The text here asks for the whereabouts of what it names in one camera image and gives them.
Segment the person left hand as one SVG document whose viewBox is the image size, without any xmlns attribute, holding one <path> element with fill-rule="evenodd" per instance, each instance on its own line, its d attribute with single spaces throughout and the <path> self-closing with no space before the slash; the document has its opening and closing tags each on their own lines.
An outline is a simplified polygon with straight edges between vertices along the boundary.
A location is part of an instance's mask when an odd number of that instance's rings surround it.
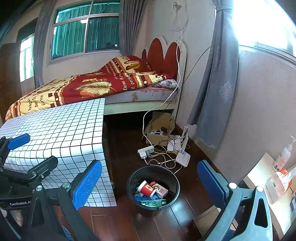
<svg viewBox="0 0 296 241">
<path fill-rule="evenodd" d="M 4 218 L 11 217 L 18 224 L 18 226 L 23 225 L 23 216 L 21 210 L 6 211 L 1 208 L 1 213 L 4 216 Z"/>
</svg>

